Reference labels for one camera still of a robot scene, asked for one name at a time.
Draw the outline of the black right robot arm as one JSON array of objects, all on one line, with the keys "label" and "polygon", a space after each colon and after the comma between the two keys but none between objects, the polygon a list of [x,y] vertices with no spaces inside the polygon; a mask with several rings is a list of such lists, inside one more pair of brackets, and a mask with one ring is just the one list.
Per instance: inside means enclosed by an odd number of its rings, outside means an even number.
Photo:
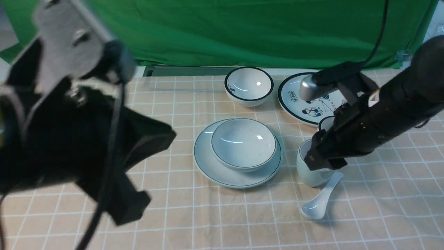
[{"label": "black right robot arm", "polygon": [[315,133],[304,160],[312,171],[337,170],[346,158],[369,155],[376,148],[443,110],[444,38],[420,46],[409,67],[379,87],[361,64],[344,62],[301,82],[300,96],[312,101],[335,90],[346,104],[334,111],[333,126]]}]

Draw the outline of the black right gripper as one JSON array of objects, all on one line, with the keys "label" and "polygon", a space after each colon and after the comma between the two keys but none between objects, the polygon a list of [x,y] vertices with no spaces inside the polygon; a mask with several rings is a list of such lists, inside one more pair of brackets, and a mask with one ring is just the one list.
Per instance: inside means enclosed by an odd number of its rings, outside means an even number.
[{"label": "black right gripper", "polygon": [[338,170],[347,166],[345,158],[365,156],[389,141],[389,94],[373,92],[357,103],[339,108],[334,125],[313,135],[304,157],[311,171]]}]

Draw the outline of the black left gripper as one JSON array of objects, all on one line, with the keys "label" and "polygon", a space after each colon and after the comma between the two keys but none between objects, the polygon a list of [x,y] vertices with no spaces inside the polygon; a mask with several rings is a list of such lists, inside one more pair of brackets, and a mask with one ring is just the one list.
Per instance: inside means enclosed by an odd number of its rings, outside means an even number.
[{"label": "black left gripper", "polygon": [[[1,193],[74,182],[97,200],[106,165],[115,98],[80,86],[82,106],[68,96],[71,80],[62,78],[48,97],[34,92],[42,45],[33,40],[14,63],[1,95]],[[105,211],[117,226],[140,220],[150,197],[137,191],[126,172],[170,147],[173,128],[123,108],[120,164]]]}]

